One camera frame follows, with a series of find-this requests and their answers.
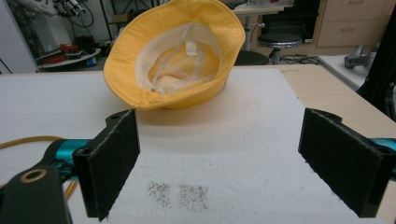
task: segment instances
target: yellow cable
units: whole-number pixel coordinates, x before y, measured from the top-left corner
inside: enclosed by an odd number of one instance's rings
[[[20,139],[16,139],[16,140],[12,140],[12,141],[8,141],[5,143],[0,144],[0,149],[4,149],[6,147],[14,147],[16,145],[20,145],[20,144],[25,144],[25,143],[31,143],[31,142],[39,142],[39,141],[56,141],[56,140],[60,140],[62,139],[62,137],[58,137],[58,136],[51,136],[51,135],[42,135],[42,136],[32,136],[32,137],[25,137],[25,138],[20,138]],[[69,186],[67,187],[67,189],[64,191],[64,195],[66,200],[68,200],[74,190],[76,189],[78,185],[77,181],[72,181]],[[6,184],[0,185],[0,189],[2,189],[3,187],[5,187]]]

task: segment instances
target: stool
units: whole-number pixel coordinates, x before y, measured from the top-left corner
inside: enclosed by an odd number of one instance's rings
[[[261,46],[273,49],[269,58],[272,59],[272,64],[278,64],[281,49],[298,47],[303,41],[297,35],[266,34],[260,35],[258,37],[258,42]]]
[[[241,49],[234,65],[266,65],[268,63],[269,59],[267,56],[258,52]]]

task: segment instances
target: drawer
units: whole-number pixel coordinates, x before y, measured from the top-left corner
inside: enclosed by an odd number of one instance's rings
[[[323,21],[378,19],[386,0],[328,0]]]
[[[318,47],[376,44],[377,21],[326,21],[322,23]]]

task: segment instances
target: desk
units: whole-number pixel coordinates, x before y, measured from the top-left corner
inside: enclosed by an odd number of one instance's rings
[[[281,74],[264,69],[271,67]],[[128,108],[101,72],[0,76],[0,98],[0,142],[37,134],[93,138],[106,116]],[[357,218],[298,154],[301,103],[341,116],[367,137],[396,137],[393,121],[321,67],[235,67],[209,102],[137,113],[142,153],[108,223],[383,223]],[[35,164],[47,145],[0,151],[0,183]],[[169,188],[169,201],[147,192],[155,186]],[[189,189],[197,194],[180,194]],[[395,192],[389,183],[380,208],[388,224]],[[97,223],[86,218],[79,189],[69,206],[75,223]]]
[[[283,7],[237,7],[233,10],[236,16],[245,16],[245,43],[244,50],[250,50],[250,38],[251,38],[251,17],[259,15],[270,15],[276,14],[279,11],[283,11]]]

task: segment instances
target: hat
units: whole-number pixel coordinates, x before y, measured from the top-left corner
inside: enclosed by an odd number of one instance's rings
[[[245,40],[219,0],[171,0],[121,32],[106,60],[108,87],[136,109],[179,109],[214,97]]]

